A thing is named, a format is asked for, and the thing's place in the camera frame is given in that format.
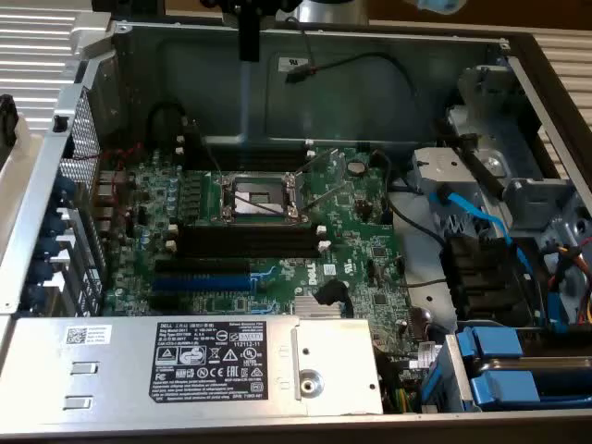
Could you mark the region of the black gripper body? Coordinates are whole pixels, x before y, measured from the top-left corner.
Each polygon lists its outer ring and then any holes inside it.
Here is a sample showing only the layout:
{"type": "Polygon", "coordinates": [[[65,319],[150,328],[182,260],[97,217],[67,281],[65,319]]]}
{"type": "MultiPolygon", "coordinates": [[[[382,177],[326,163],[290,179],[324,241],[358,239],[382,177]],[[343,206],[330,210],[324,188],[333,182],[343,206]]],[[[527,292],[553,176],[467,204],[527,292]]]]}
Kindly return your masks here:
{"type": "Polygon", "coordinates": [[[277,13],[292,12],[301,0],[208,0],[201,4],[208,8],[219,7],[225,13],[235,13],[238,7],[240,10],[247,8],[260,13],[277,13]]]}

